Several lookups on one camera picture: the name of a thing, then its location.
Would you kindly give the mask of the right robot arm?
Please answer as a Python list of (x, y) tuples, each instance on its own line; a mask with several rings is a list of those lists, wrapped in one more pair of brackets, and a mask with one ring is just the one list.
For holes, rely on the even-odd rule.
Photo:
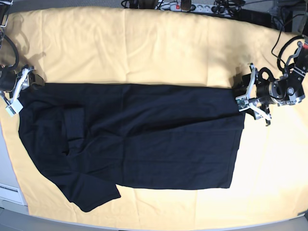
[(21, 92), (37, 90), (45, 80), (28, 64), (19, 67), (20, 55), (15, 43), (6, 35), (12, 0), (0, 2), (0, 96), (14, 114), (23, 108), (19, 102)]

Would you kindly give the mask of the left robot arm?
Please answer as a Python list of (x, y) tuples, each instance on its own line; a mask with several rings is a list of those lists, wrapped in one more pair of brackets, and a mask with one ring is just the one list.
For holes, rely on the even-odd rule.
[(255, 120), (265, 119), (271, 124), (270, 105), (296, 105), (305, 98), (303, 80), (308, 72), (308, 15), (303, 15), (299, 35), (289, 39), (280, 49), (277, 67), (282, 76), (277, 79), (263, 67), (249, 65), (250, 74), (242, 76), (236, 89), (235, 101), (240, 112), (246, 112)]

